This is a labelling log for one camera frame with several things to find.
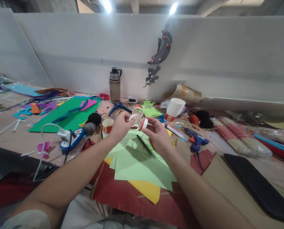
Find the yarn ball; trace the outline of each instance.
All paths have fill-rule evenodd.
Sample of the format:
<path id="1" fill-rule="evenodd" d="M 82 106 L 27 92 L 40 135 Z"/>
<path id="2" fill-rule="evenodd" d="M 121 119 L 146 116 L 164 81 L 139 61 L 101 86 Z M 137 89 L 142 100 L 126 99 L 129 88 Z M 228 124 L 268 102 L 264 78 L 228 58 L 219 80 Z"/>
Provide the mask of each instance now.
<path id="1" fill-rule="evenodd" d="M 96 130 L 96 125 L 93 122 L 84 124 L 84 130 L 86 134 L 93 134 Z"/>
<path id="2" fill-rule="evenodd" d="M 210 114 L 204 110 L 197 111 L 195 115 L 199 118 L 199 120 L 208 119 L 210 117 Z"/>
<path id="3" fill-rule="evenodd" d="M 204 129 L 212 129 L 214 127 L 214 124 L 212 120 L 208 118 L 208 119 L 201 119 L 199 126 Z"/>
<path id="4" fill-rule="evenodd" d="M 88 120 L 86 121 L 87 123 L 93 122 L 96 126 L 99 126 L 101 123 L 101 116 L 98 113 L 92 113 L 89 115 Z"/>

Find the paper cup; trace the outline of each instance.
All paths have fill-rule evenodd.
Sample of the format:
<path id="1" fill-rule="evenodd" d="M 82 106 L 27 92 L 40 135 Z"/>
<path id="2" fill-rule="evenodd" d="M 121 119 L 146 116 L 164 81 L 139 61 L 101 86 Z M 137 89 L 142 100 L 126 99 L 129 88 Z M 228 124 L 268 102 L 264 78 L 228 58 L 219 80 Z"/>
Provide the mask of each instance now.
<path id="1" fill-rule="evenodd" d="M 102 134 L 103 134 L 103 138 L 106 138 L 109 136 L 109 134 L 106 134 L 104 131 L 102 131 Z"/>
<path id="2" fill-rule="evenodd" d="M 102 124 L 103 132 L 109 134 L 112 130 L 113 123 L 114 123 L 113 119 L 105 119 Z"/>
<path id="3" fill-rule="evenodd" d="M 168 114 L 166 113 L 164 119 L 165 119 L 166 121 L 174 121 L 174 120 L 176 119 L 176 117 L 170 116 L 170 115 L 168 115 Z"/>
<path id="4" fill-rule="evenodd" d="M 132 109 L 132 114 L 138 114 L 140 117 L 143 116 L 143 108 L 141 105 L 136 105 L 135 108 Z"/>
<path id="5" fill-rule="evenodd" d="M 166 114 L 171 117 L 177 117 L 181 113 L 184 105 L 185 101 L 177 98 L 172 98 L 166 109 Z"/>
<path id="6" fill-rule="evenodd" d="M 139 125 L 140 127 L 139 131 L 145 129 L 147 127 L 147 124 L 148 124 L 148 119 L 145 117 L 142 118 L 142 121 L 140 122 L 140 125 Z"/>

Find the blue glue gun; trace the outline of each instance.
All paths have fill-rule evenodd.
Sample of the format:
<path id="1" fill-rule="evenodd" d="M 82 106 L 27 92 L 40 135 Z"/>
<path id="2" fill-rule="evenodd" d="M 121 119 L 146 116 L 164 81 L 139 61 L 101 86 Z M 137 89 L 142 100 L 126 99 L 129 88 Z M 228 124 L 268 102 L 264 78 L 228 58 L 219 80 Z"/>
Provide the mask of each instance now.
<path id="1" fill-rule="evenodd" d="M 200 147 L 202 145 L 206 145 L 209 143 L 209 140 L 203 138 L 201 135 L 197 134 L 195 131 L 191 130 L 190 128 L 183 127 L 186 134 L 189 135 L 191 138 L 194 137 L 194 141 L 192 146 L 190 147 L 190 150 L 193 152 L 199 152 Z"/>

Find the pen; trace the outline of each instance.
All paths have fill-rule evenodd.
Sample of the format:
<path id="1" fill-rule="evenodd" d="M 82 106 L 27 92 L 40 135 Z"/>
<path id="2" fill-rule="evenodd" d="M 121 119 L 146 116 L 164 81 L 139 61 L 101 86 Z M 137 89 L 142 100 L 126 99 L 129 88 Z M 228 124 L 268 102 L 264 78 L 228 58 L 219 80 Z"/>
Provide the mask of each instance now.
<path id="1" fill-rule="evenodd" d="M 155 157 L 153 155 L 153 153 L 149 150 L 149 148 L 147 147 L 147 145 L 144 143 L 144 141 L 141 139 L 141 137 L 139 135 L 136 135 L 138 137 L 138 139 L 141 141 L 141 143 L 143 144 L 143 146 L 146 148 L 146 150 L 149 152 L 149 154 L 153 157 Z"/>

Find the gray yarn ball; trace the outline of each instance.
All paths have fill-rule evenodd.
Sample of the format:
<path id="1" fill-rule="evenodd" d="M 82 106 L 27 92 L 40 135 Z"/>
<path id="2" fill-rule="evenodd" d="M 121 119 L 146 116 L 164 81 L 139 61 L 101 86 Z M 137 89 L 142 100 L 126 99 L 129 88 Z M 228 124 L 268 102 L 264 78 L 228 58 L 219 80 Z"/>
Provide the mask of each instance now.
<path id="1" fill-rule="evenodd" d="M 86 134 L 93 134 L 96 130 L 96 125 L 93 122 L 86 123 L 84 130 Z"/>

